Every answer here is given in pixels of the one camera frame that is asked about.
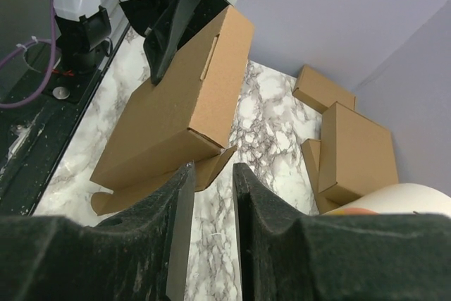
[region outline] wire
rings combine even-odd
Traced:
[[[20,100],[19,102],[13,102],[12,104],[0,104],[0,109],[16,109],[18,107],[22,107],[26,104],[29,104],[44,91],[45,87],[49,83],[52,70],[54,69],[55,64],[55,55],[56,55],[56,26],[55,26],[55,9],[54,2],[50,0],[50,31],[51,31],[51,43],[50,43],[50,58],[49,65],[47,66],[47,71],[45,73],[44,79],[41,82],[41,85],[27,98],[24,100]],[[24,44],[25,48],[36,44],[36,41],[31,40]],[[0,70],[8,63],[12,58],[17,56],[23,50],[22,47],[18,47],[15,51],[12,51],[8,56],[6,56],[2,61],[0,61]]]

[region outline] purple cable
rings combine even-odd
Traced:
[[[44,88],[49,83],[52,70],[54,69],[55,64],[55,55],[56,55],[56,27],[55,27],[55,9],[54,2],[50,0],[50,31],[51,31],[51,43],[50,43],[50,59],[49,65],[47,66],[47,71],[45,73],[44,79],[41,82],[41,85],[27,98],[24,100],[20,100],[19,102],[14,102],[12,104],[0,104],[0,109],[16,109],[18,107],[22,107],[26,104],[29,104],[44,91]],[[39,39],[41,42],[48,42],[45,39]],[[33,44],[36,44],[36,41],[31,40],[24,44],[25,47],[29,47]],[[20,52],[23,51],[22,47],[18,47],[15,51],[12,51],[8,56],[6,56],[2,61],[0,61],[0,70],[8,63],[12,58],[17,56]]]

